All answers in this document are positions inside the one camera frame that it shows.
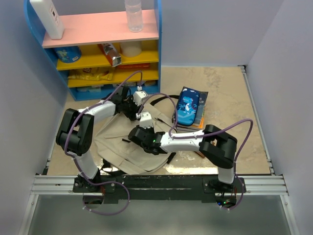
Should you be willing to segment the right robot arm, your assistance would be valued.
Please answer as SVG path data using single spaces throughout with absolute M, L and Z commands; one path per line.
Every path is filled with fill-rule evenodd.
M 142 147 L 146 153 L 158 155 L 178 151 L 202 153 L 218 167 L 218 187 L 230 192 L 235 187 L 234 159 L 237 139 L 214 125 L 193 133 L 155 132 L 153 128 L 140 126 L 133 128 L 128 139 Z

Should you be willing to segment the white small boxes row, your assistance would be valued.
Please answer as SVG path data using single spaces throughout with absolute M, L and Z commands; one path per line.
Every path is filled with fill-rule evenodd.
M 142 82 L 126 82 L 124 86 L 128 87 L 136 87 L 136 86 L 153 86 L 157 84 L 157 80 L 151 80 L 151 81 L 142 81 Z M 78 87 L 76 90 L 78 92 L 100 92 L 104 89 L 115 89 L 119 84 L 107 84 L 107 85 L 93 85 L 93 86 L 84 86 L 84 87 Z

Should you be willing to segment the blue shelf unit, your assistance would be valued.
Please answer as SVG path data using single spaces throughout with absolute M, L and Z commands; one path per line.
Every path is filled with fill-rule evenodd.
M 154 8 L 143 10 L 144 28 L 141 32 L 130 32 L 127 27 L 127 17 L 122 12 L 92 13 L 60 16 L 65 31 L 60 40 L 52 40 L 47 34 L 30 1 L 24 1 L 26 23 L 35 40 L 41 46 L 53 71 L 54 81 L 60 80 L 75 101 L 104 98 L 114 89 L 104 89 L 100 92 L 78 92 L 76 88 L 93 85 L 120 84 L 138 69 L 121 70 L 116 68 L 111 81 L 68 80 L 71 70 L 108 67 L 110 64 L 98 47 L 98 44 L 112 43 L 119 48 L 121 42 L 141 41 L 143 51 L 136 57 L 122 56 L 122 64 L 150 63 L 149 69 L 143 69 L 143 80 L 157 80 L 153 86 L 144 86 L 149 93 L 160 91 L 161 80 L 161 40 L 162 11 L 161 1 L 154 1 Z M 79 46 L 81 58 L 74 63 L 63 63 L 54 52 L 55 47 Z

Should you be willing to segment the brown leather wallet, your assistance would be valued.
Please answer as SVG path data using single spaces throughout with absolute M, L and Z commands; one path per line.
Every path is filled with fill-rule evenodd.
M 205 156 L 201 152 L 196 152 L 197 155 L 199 155 L 202 158 L 205 158 Z

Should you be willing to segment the yellow chips bag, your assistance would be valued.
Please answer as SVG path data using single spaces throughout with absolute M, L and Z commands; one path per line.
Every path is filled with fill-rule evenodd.
M 111 81 L 114 70 L 112 68 L 96 67 L 71 70 L 68 79 L 87 81 Z

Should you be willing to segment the beige canvas backpack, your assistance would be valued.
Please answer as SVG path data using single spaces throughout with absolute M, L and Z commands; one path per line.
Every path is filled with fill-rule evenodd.
M 94 137 L 97 153 L 105 161 L 129 175 L 151 174 L 169 163 L 175 153 L 153 155 L 128 140 L 138 121 L 119 113 L 105 120 Z

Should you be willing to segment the white rectangular bottle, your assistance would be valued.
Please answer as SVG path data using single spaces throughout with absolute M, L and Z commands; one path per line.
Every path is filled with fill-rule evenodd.
M 30 4 L 49 37 L 53 40 L 62 39 L 65 27 L 52 0 L 30 0 Z

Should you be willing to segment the blue round snack tub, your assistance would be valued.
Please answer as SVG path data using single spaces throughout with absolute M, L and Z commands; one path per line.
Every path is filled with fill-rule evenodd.
M 63 63 L 74 63 L 82 56 L 82 52 L 78 46 L 56 47 L 54 51 Z

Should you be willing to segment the clear plastic water bottle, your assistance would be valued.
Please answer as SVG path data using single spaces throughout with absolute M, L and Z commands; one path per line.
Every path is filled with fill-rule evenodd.
M 128 28 L 131 32 L 140 32 L 143 29 L 141 0 L 124 0 Z

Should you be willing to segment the red flat box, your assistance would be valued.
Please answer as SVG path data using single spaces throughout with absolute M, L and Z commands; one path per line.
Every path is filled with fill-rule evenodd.
M 149 69 L 150 63 L 140 63 L 140 64 L 128 64 L 128 65 L 119 65 L 118 69 L 121 70 L 130 70 L 130 69 Z

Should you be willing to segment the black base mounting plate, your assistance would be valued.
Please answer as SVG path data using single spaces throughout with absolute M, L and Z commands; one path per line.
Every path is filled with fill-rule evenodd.
M 101 175 L 102 186 L 93 186 L 76 177 L 73 192 L 82 193 L 87 203 L 116 204 L 120 200 L 184 200 L 234 205 L 246 192 L 243 178 L 230 185 L 220 183 L 217 175 Z

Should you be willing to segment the blue dinosaur pencil case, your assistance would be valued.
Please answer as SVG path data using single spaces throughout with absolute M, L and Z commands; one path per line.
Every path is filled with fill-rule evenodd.
M 200 92 L 183 87 L 177 103 L 177 123 L 182 126 L 191 126 L 196 118 Z

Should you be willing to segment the white cylindrical container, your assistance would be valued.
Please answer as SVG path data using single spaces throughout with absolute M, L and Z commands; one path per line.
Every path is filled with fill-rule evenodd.
M 142 43 L 141 41 L 121 42 L 120 50 L 126 57 L 136 57 L 142 52 Z

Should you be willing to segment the aluminium frame rail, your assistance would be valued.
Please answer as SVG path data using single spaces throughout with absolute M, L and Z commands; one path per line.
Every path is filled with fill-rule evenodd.
M 205 120 L 221 128 L 241 119 L 258 123 L 254 100 L 241 67 L 162 67 L 161 91 L 182 86 L 208 91 Z M 293 235 L 298 233 L 283 176 L 277 175 L 258 125 L 239 155 L 238 173 L 246 193 L 231 211 L 200 201 L 133 200 L 118 215 L 83 209 L 72 191 L 77 171 L 55 147 L 46 176 L 37 176 L 22 235 Z

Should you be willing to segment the orange silver snack packet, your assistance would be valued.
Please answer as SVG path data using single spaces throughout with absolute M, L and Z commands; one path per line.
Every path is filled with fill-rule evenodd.
M 112 67 L 117 67 L 122 64 L 121 55 L 116 50 L 113 44 L 111 43 L 98 44 L 98 47 Z

